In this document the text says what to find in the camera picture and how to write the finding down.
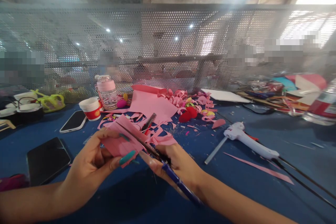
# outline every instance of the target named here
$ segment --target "perforated metal panel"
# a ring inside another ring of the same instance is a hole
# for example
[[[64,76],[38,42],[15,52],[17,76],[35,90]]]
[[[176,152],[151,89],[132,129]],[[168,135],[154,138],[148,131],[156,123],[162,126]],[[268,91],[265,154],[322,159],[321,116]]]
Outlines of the perforated metal panel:
[[[334,6],[3,4],[0,51],[43,51],[44,85],[24,86],[77,102],[97,94],[96,74],[118,69],[98,67],[101,51],[119,58],[119,93],[132,84],[234,91],[261,76],[324,74],[335,29]]]

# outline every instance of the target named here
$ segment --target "black smartphone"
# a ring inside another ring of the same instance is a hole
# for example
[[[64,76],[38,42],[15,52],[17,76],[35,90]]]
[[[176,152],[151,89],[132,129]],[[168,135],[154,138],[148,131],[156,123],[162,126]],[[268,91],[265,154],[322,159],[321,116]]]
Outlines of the black smartphone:
[[[59,130],[60,133],[67,133],[71,131],[76,131],[83,128],[86,121],[86,115],[82,110],[76,111],[67,120],[63,127]]]
[[[46,184],[61,174],[71,158],[59,138],[53,138],[27,153],[31,186]]]

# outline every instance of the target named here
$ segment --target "blue tablecloth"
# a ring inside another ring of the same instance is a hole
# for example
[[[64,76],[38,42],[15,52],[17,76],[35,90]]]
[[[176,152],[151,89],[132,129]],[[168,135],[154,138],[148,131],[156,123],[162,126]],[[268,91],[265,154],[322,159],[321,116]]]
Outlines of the blue tablecloth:
[[[229,121],[244,121],[248,134],[258,137],[267,147],[278,151],[289,162],[335,193],[336,129],[334,126],[314,125],[300,118],[292,118],[278,113],[256,115],[245,110],[239,104],[221,103],[216,107],[219,109],[219,113]],[[8,129],[1,132],[0,177],[17,173],[28,175],[26,153],[54,137],[63,140],[74,158],[82,149],[84,140],[97,130],[100,122],[100,120],[87,121],[81,130],[60,134],[60,128],[76,110],[79,110],[77,105],[67,105],[61,111],[46,114],[44,119],[38,123],[20,126],[13,131]],[[177,123],[177,117],[172,117],[172,119],[174,123]],[[181,128],[181,124],[177,124],[174,130],[171,124],[163,125],[163,128],[174,135],[178,143],[207,173],[247,197],[299,223],[335,222],[336,210],[296,182],[294,182],[295,185],[291,185],[223,153],[229,153],[285,174],[255,155],[239,141],[228,140],[210,164],[206,166],[205,159],[223,138],[223,132],[229,122],[215,131],[211,129],[210,123],[205,123],[200,118],[193,119],[189,124],[199,128],[199,131],[195,132],[189,127]],[[325,145],[325,148],[317,147],[316,150],[311,150],[296,146],[291,142],[311,147],[313,145],[310,142],[315,142]],[[137,160],[140,162],[139,165],[131,164],[124,169],[119,168],[114,171],[83,208],[53,222],[229,223],[227,219],[211,209],[195,208],[165,181],[154,177],[153,172],[139,157]],[[336,204],[336,201],[323,191],[307,182],[289,167],[288,169]],[[59,175],[54,182],[64,180],[67,173],[68,170]]]

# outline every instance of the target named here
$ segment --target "white board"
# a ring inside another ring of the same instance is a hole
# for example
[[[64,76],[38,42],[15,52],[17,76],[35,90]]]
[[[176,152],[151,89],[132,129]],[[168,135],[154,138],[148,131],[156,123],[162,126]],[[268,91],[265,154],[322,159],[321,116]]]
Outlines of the white board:
[[[244,103],[250,103],[251,101],[248,99],[245,99],[237,94],[234,94],[232,92],[227,91],[218,91],[218,90],[210,90],[210,89],[201,89],[205,93],[211,93],[211,97],[215,100],[222,100],[222,101],[228,101],[228,102],[244,102]]]

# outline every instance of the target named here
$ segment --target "white smartphone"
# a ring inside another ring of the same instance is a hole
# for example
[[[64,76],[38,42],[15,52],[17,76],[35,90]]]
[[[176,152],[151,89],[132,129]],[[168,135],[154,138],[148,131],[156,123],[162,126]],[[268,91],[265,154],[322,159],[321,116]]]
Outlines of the white smartphone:
[[[59,130],[60,133],[67,133],[71,131],[76,131],[83,128],[86,121],[86,115],[82,110],[76,111],[72,114],[69,120],[63,125]]]

